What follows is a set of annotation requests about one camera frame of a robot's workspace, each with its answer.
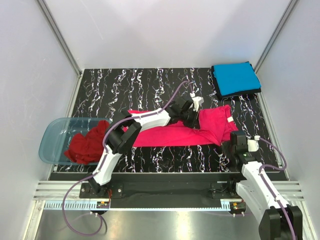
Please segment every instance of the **red cloth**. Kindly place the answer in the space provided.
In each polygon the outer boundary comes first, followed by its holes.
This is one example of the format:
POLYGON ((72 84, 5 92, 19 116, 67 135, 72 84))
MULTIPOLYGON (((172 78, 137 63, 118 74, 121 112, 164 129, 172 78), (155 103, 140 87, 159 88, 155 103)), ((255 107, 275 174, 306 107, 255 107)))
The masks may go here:
POLYGON ((104 151, 102 140, 104 139, 109 123, 99 121, 85 136, 77 133, 71 140, 69 149, 64 155, 77 164, 89 164, 99 162, 104 151))
MULTIPOLYGON (((141 113, 130 110, 130 113, 141 113)), ((231 117, 229 105, 199 112, 200 129, 192 129, 183 125, 181 121, 168 126, 154 127, 141 132, 134 142, 134 147, 166 147, 166 146, 194 146, 216 144, 221 145, 230 140, 230 132, 237 131, 231 117)))
MULTIPOLYGON (((159 126, 141 132, 134 142, 134 147, 166 147, 166 146, 194 146, 216 144, 230 140, 230 132, 237 131, 231 117, 230 106, 212 109, 202 109, 199 112, 200 129, 192 129, 183 125, 181 121, 169 126, 159 126)), ((102 140, 109 123, 99 121, 98 126, 92 128, 86 136, 76 134, 69 149, 64 155, 72 162, 88 164, 98 162, 103 153, 102 140)))

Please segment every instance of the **blue folded cloth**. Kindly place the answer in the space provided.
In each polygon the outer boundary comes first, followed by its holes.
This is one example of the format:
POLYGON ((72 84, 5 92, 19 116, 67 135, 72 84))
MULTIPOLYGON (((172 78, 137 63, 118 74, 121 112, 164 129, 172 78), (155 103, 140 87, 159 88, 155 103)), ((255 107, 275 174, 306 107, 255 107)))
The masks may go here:
POLYGON ((219 98, 261 92, 261 84, 249 62, 214 65, 212 79, 219 98))

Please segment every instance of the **plastic tub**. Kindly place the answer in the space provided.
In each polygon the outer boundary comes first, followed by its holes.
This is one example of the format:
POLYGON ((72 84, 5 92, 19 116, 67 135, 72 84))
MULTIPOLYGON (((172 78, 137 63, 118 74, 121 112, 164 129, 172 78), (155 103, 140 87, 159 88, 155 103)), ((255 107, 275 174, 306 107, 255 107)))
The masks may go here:
POLYGON ((96 127, 98 122, 105 118, 65 117, 54 120, 46 128, 39 148, 40 159, 47 164, 79 165, 70 161, 64 152, 68 150, 74 135, 86 135, 90 129, 96 127))

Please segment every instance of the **white wall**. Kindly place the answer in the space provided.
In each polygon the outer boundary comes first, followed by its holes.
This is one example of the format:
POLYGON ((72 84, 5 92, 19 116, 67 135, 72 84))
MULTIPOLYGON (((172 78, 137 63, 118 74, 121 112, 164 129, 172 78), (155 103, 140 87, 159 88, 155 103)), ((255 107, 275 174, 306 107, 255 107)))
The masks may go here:
POLYGON ((76 75, 35 0, 2 1, 0 23, 0 235, 17 240, 50 168, 42 135, 65 116, 76 75))
POLYGON ((45 0, 80 68, 257 63, 289 0, 45 0))
POLYGON ((320 236, 320 1, 300 1, 258 76, 289 174, 320 236))

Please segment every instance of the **black and white marbled surface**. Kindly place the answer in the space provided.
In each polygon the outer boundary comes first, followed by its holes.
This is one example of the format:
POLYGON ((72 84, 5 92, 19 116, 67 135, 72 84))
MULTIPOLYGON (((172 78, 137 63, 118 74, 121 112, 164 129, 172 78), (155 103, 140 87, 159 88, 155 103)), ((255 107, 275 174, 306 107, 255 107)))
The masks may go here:
MULTIPOLYGON (((138 68, 86 69, 75 101, 73 117, 107 118, 112 120, 122 110, 152 111, 162 107, 181 81, 189 80, 202 108, 230 105, 232 116, 248 137, 269 138, 266 122, 256 95, 242 95, 218 100, 210 68, 138 68)), ((187 85, 180 95, 189 93, 187 85)), ((264 163, 277 166, 271 147, 260 145, 256 153, 264 163)), ((124 155, 115 172, 228 172, 230 160, 217 145, 186 147, 133 147, 124 155)), ((92 172, 95 166, 58 165, 57 172, 92 172)))

